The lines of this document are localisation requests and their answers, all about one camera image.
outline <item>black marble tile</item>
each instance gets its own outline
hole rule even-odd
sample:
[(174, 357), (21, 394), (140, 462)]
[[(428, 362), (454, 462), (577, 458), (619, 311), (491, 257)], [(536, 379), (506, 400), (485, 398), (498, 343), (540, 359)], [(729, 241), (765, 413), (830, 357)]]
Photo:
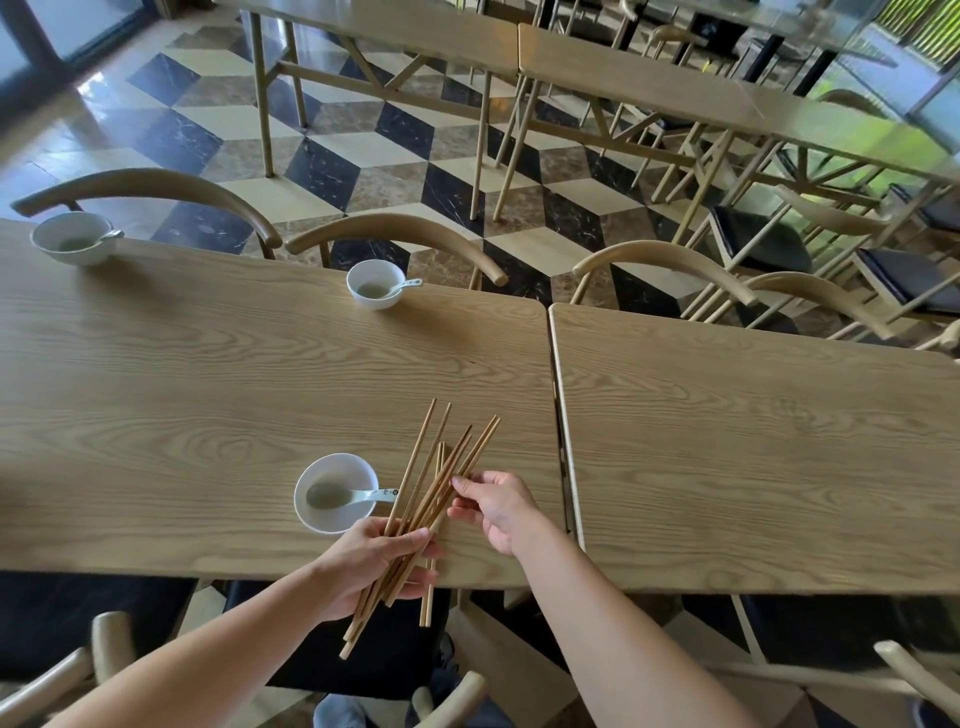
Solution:
[(547, 187), (543, 189), (543, 219), (553, 232), (582, 245), (591, 253), (605, 247), (600, 216)]
[(553, 303), (553, 291), (549, 276), (527, 265), (519, 258), (504, 253), (489, 240), (483, 241), (483, 252), (493, 258), (493, 261), (503, 269), (509, 279), (506, 285), (498, 288), (484, 276), (483, 290), (502, 293), (507, 296), (536, 299), (546, 306)]
[[(500, 150), (500, 144), (503, 143), (503, 132), (495, 127), (487, 128), (487, 156), (496, 159), (496, 153)], [(516, 137), (511, 136), (507, 142), (507, 152), (503, 158), (503, 165), (510, 162), (510, 157), (514, 154), (516, 146)], [(540, 173), (540, 152), (524, 144), (520, 148), (520, 159), (516, 162), (516, 170), (524, 177), (529, 177), (534, 182), (543, 182), (543, 176)]]
[(810, 701), (813, 717), (817, 721), (817, 728), (857, 728), (854, 723), (835, 713), (810, 693), (806, 694), (806, 699)]
[(173, 106), (183, 92), (199, 79), (199, 73), (158, 53), (140, 66), (127, 81), (167, 106)]
[(592, 149), (585, 148), (584, 151), (587, 153), (587, 165), (591, 177), (610, 189), (615, 189), (621, 195), (626, 195), (639, 203), (645, 202), (643, 195), (640, 194), (639, 185), (633, 187), (634, 177), (636, 177), (634, 170), (609, 157), (601, 157)]
[(433, 127), (403, 109), (384, 104), (376, 121), (376, 131), (418, 157), (430, 159)]
[[(394, 74), (390, 71), (385, 71), (372, 63), (370, 64), (370, 68), (376, 79), (384, 85), (394, 77)], [(344, 63), (344, 67), (340, 69), (340, 75), (348, 79), (354, 79), (355, 81), (367, 80), (367, 77), (363, 75), (363, 71), (360, 66), (357, 65), (357, 61), (353, 59), (353, 56), (348, 58), (347, 62)]]
[(548, 121), (551, 124), (559, 124), (562, 127), (570, 127), (571, 129), (578, 129), (580, 127), (580, 119), (576, 116), (557, 109), (557, 107), (552, 104), (547, 104), (542, 99), (538, 99), (537, 105), (534, 107), (534, 118), (540, 121)]
[(466, 104), (478, 109), (483, 104), (483, 94), (468, 85), (463, 85), (459, 81), (451, 78), (444, 79), (444, 89), (440, 93), (440, 98), (446, 101), (453, 101), (457, 104)]
[(473, 188), (467, 182), (454, 177), (434, 164), (427, 167), (420, 201), (458, 225), (462, 225), (467, 230), (483, 237), (486, 195), (483, 192), (480, 193), (477, 218), (476, 220), (470, 220), (470, 198), (472, 194)]
[(167, 109), (133, 148), (165, 169), (199, 175), (223, 143), (219, 136)]
[(719, 632), (741, 649), (750, 651), (733, 608), (733, 600), (728, 595), (684, 595), (683, 603), (684, 610), (707, 627)]
[(622, 268), (610, 267), (616, 302), (621, 311), (644, 313), (648, 316), (680, 318), (680, 304), (673, 296), (668, 296), (656, 286), (640, 280)]
[[(281, 79), (277, 79), (270, 84), (267, 87), (267, 102), (270, 115), (273, 118), (279, 119), (288, 127), (302, 129), (300, 120), (297, 118), (297, 95), (290, 84)], [(310, 94), (304, 93), (303, 106), (306, 109), (306, 122), (309, 124), (317, 118), (323, 104)]]
[(338, 240), (330, 247), (330, 265), (348, 271), (362, 260), (389, 260), (407, 273), (410, 254), (390, 240)]
[(334, 154), (312, 139), (304, 139), (284, 174), (337, 209), (346, 210), (360, 167)]
[[(253, 63), (253, 52), (250, 47), (250, 43), (247, 40), (247, 34), (244, 33), (241, 37), (237, 38), (230, 46), (230, 51), (235, 53), (242, 59)], [(263, 60), (264, 65), (268, 68), (273, 65), (277, 59), (280, 58), (280, 54), (283, 53), (283, 44), (279, 40), (275, 40), (269, 36), (263, 37)]]
[(153, 235), (160, 243), (239, 255), (253, 228), (218, 207), (177, 203)]

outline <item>marble floor tile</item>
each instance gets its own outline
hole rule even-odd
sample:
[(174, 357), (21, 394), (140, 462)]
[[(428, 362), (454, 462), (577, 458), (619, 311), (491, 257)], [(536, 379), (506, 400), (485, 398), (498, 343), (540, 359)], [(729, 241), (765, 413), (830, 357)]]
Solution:
[(272, 223), (336, 215), (340, 210), (284, 177), (221, 182)]

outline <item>black seat cushion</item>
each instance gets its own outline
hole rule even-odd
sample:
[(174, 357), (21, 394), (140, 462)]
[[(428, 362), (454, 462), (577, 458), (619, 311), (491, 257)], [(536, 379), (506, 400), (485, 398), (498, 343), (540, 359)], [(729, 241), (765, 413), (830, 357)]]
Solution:
[[(710, 215), (720, 231), (718, 241), (734, 257), (770, 219), (732, 207), (711, 207)], [(813, 260), (800, 234), (784, 223), (777, 223), (741, 262), (747, 268), (764, 273), (797, 271), (809, 273)]]
[[(936, 264), (919, 253), (861, 248), (856, 254), (900, 303), (912, 301), (944, 280)], [(960, 317), (960, 288), (948, 286), (914, 310), (918, 313)]]
[(167, 642), (195, 579), (0, 571), (0, 681), (29, 682), (78, 647), (104, 612), (131, 617), (140, 657)]
[[(234, 581), (224, 611), (269, 587), (269, 581)], [(409, 700), (433, 670), (450, 611), (450, 590), (433, 597), (429, 627), (420, 627), (420, 600), (377, 605), (367, 628), (346, 660), (340, 659), (350, 618), (316, 627), (274, 673), (267, 685), (313, 692)]]
[(874, 643), (909, 645), (894, 601), (874, 595), (745, 595), (764, 656), (777, 665), (854, 671), (884, 667)]
[[(891, 184), (890, 191), (905, 203), (910, 202), (920, 191), (917, 187), (904, 187), (901, 184)], [(951, 190), (932, 203), (917, 210), (924, 225), (939, 231), (960, 233), (960, 200)]]

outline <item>right hand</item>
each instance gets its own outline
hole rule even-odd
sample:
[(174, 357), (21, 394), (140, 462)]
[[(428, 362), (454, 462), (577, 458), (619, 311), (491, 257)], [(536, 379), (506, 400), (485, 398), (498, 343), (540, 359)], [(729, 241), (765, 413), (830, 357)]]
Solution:
[(447, 515), (481, 526), (491, 546), (513, 556), (516, 530), (530, 514), (540, 512), (527, 484), (513, 473), (498, 471), (474, 473), (471, 480), (454, 475), (451, 482), (458, 497)]

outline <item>hand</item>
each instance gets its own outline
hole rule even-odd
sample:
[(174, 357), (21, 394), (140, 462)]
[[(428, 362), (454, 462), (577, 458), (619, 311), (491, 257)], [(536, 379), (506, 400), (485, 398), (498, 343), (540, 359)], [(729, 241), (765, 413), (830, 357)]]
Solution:
[[(428, 528), (388, 537), (383, 535), (386, 527), (384, 518), (361, 519), (314, 562), (328, 579), (326, 587), (332, 591), (332, 602), (324, 608), (321, 621), (352, 615), (360, 592), (382, 576), (394, 559), (414, 553), (424, 545), (424, 558), (436, 559), (442, 554), (440, 546), (430, 542)], [(418, 599), (426, 594), (428, 585), (436, 582), (435, 571), (414, 567), (399, 598)]]
[(474, 473), (472, 480), (454, 475), (451, 482), (458, 497), (447, 515), (454, 521), (481, 526), (491, 546), (513, 556), (518, 524), (540, 512), (527, 484), (513, 473), (497, 471)]

